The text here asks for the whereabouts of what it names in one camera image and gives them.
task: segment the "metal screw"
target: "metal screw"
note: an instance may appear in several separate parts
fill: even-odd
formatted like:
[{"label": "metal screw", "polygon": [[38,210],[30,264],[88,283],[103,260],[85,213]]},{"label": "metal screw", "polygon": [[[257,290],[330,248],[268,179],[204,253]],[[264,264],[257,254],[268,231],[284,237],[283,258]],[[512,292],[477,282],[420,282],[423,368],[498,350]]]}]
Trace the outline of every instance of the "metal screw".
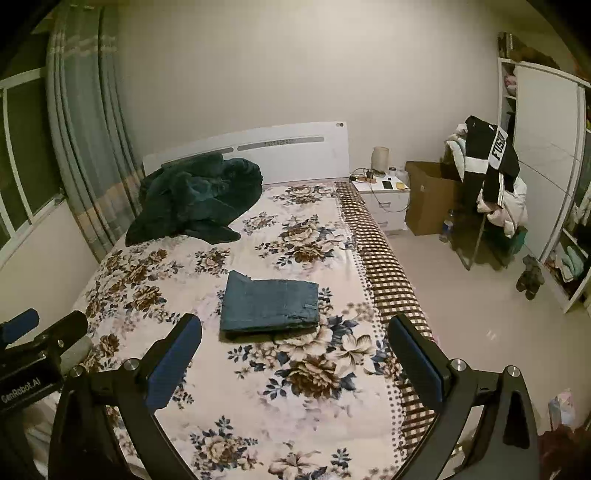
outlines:
[{"label": "metal screw", "polygon": [[507,367],[507,373],[512,376],[512,377],[518,377],[521,375],[521,370],[519,370],[517,367],[515,367],[514,365],[509,365]]},{"label": "metal screw", "polygon": [[76,365],[70,370],[70,376],[76,378],[81,376],[85,371],[86,369],[82,365]]},{"label": "metal screw", "polygon": [[123,362],[123,368],[132,372],[139,367],[139,360],[137,358],[129,358]]},{"label": "metal screw", "polygon": [[457,370],[459,372],[463,372],[466,369],[467,365],[466,362],[464,360],[462,360],[461,358],[454,358],[452,360],[452,368],[454,370]]}]

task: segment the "nightstand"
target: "nightstand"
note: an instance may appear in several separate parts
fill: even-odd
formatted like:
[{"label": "nightstand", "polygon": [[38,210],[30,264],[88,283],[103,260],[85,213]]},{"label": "nightstand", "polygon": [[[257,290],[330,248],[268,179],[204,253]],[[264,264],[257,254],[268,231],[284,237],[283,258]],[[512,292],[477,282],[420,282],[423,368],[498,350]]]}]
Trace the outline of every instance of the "nightstand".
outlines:
[{"label": "nightstand", "polygon": [[[361,198],[367,205],[372,217],[384,232],[406,230],[407,226],[404,223],[404,218],[410,200],[410,189],[405,185],[404,189],[396,190],[396,182],[400,182],[400,180],[392,175],[376,177],[376,180],[376,183],[367,183],[365,181],[354,181],[352,183],[361,194]],[[385,188],[383,181],[389,181],[394,189]]]}]

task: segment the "curtain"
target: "curtain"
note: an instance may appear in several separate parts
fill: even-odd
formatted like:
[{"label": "curtain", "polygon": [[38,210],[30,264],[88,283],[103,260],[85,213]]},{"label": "curtain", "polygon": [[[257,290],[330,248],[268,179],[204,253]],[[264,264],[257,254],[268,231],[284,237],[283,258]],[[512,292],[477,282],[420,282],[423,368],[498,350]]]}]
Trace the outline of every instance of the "curtain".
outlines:
[{"label": "curtain", "polygon": [[63,2],[47,50],[51,137],[70,207],[101,260],[139,214],[141,162],[117,90],[116,7]]}]

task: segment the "window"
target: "window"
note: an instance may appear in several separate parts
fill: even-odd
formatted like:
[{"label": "window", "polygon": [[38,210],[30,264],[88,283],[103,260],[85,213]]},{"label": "window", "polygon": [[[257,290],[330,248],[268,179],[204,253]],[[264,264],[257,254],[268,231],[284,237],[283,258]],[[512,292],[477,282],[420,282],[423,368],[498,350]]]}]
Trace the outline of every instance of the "window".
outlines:
[{"label": "window", "polygon": [[47,34],[31,35],[0,76],[0,268],[61,198],[45,92],[47,41]]}]

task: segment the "white headboard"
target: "white headboard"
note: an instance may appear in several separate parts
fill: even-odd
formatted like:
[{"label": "white headboard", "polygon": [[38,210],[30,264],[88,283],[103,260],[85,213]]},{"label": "white headboard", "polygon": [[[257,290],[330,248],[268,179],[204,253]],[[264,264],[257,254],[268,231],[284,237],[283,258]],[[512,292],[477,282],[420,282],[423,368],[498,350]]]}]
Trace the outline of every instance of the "white headboard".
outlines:
[{"label": "white headboard", "polygon": [[144,157],[146,175],[164,163],[220,151],[259,165],[263,183],[349,176],[349,136],[345,122],[313,122],[255,128],[170,148]]}]

